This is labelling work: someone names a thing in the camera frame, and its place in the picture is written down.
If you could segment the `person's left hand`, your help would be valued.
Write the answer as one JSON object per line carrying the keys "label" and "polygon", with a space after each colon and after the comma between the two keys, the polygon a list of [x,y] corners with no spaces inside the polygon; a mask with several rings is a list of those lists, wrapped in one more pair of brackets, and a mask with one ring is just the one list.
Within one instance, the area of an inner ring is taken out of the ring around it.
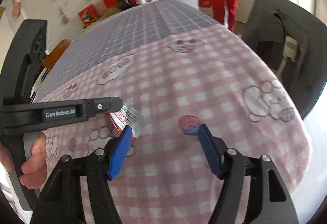
{"label": "person's left hand", "polygon": [[37,132],[37,136],[30,149],[31,156],[21,166],[23,174],[19,177],[20,183],[30,190],[40,188],[47,179],[46,136],[43,132]]}

